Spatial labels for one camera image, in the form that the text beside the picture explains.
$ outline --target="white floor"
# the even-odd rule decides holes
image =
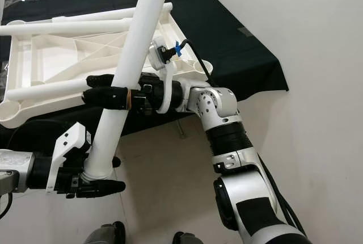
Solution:
[[[198,118],[181,120],[134,133],[120,140],[121,167],[116,178],[126,190],[98,199],[65,199],[31,191],[14,199],[0,220],[0,243],[82,243],[105,223],[125,223],[128,244],[170,244],[181,230],[205,244],[240,243],[225,229],[214,201],[209,144]]]

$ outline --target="black cloth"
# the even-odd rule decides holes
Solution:
[[[278,59],[256,37],[241,32],[244,26],[218,0],[166,0],[173,3],[171,15],[201,57],[213,64],[212,77],[219,86],[234,91],[243,100],[259,91],[288,90]],[[98,11],[134,7],[137,0],[40,0],[17,2],[3,10],[2,24],[12,20],[42,20]],[[0,37],[0,61],[9,58],[10,37]],[[94,130],[101,109],[77,107],[42,118],[76,120]],[[175,120],[184,115],[130,114],[123,134]]]

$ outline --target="blue clip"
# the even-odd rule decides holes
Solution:
[[[178,57],[180,57],[181,55],[182,55],[182,53],[181,53],[181,48],[180,48],[180,46],[179,46],[179,42],[178,41],[176,41],[176,44],[175,44],[175,51],[176,51],[176,54],[178,54]]]

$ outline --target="white clamp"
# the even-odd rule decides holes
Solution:
[[[66,158],[64,155],[72,148],[85,147],[87,150],[91,146],[91,134],[86,131],[85,126],[79,122],[75,123],[68,131],[63,133],[56,141],[53,151],[52,164],[49,170],[47,192],[54,191],[59,168],[63,165]]]
[[[172,94],[172,76],[176,72],[176,65],[174,62],[165,64],[165,67],[160,71],[160,79],[164,82],[164,97],[163,103],[157,110],[157,113],[166,113],[169,110]]]

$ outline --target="black cable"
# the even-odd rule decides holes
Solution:
[[[212,86],[212,87],[218,87],[218,85],[214,82],[213,78],[210,76],[210,74],[208,73],[208,70],[207,68],[205,67],[204,65],[204,62],[203,60],[201,59],[201,57],[199,56],[199,54],[197,53],[197,51],[195,50],[194,48],[194,45],[191,41],[189,41],[188,39],[185,39],[184,41],[181,42],[181,44],[179,45],[180,49],[183,49],[183,47],[186,45],[186,44],[189,44],[189,46],[192,48],[195,56],[197,57],[198,59],[198,62],[200,63],[200,66],[202,66],[203,68],[203,71],[206,75],[206,77],[208,78],[208,83]]]
[[[262,161],[261,157],[259,156],[259,159],[260,159],[260,162],[262,164],[262,167],[263,169],[265,170],[266,172],[266,176],[268,178],[268,180],[270,181],[270,184],[272,186],[272,189],[273,191],[275,192],[275,195],[276,195],[276,199],[279,203],[279,205],[281,206],[281,210],[282,210],[282,213],[284,214],[284,217],[286,219],[286,222],[291,225],[291,226],[294,226],[295,227],[295,224],[294,222],[292,221],[290,215],[289,215],[289,212],[285,206],[285,202],[284,202],[284,199],[283,199],[283,196],[282,194],[280,193],[280,191],[278,190],[278,187],[277,187],[277,184],[274,180],[274,178],[272,177],[270,171],[267,169],[267,166],[265,165],[265,163]]]
[[[4,209],[4,211],[0,214],[0,219],[2,219],[6,213],[9,211],[11,205],[12,205],[12,193],[8,193],[8,200],[7,200],[7,205],[6,205],[6,208]]]
[[[306,236],[306,233],[300,223],[300,220],[298,219],[298,217],[296,216],[294,210],[292,209],[292,207],[289,205],[289,203],[286,201],[286,199],[284,198],[284,196],[280,193],[280,190],[278,190],[277,184],[275,182],[275,180],[273,179],[270,171],[268,170],[267,166],[265,165],[265,163],[262,161],[261,157],[259,156],[260,162],[262,164],[263,169],[266,172],[266,176],[268,178],[268,180],[270,181],[270,184],[272,186],[272,189],[274,190],[276,197],[277,197],[277,201],[281,206],[281,210],[285,216],[285,219],[287,221],[287,223],[291,226],[296,227],[299,231],[301,231],[301,233],[303,233]]]
[[[293,208],[290,206],[290,204],[286,201],[286,199],[282,196],[282,199],[284,200],[284,203],[285,203],[285,206],[286,208],[288,209],[291,217],[293,218],[293,221],[295,222],[296,224],[296,228],[301,232],[303,233],[304,235],[306,235],[305,231],[304,231],[304,228],[302,227],[301,223],[300,223],[300,220],[298,219],[298,217],[296,216]]]

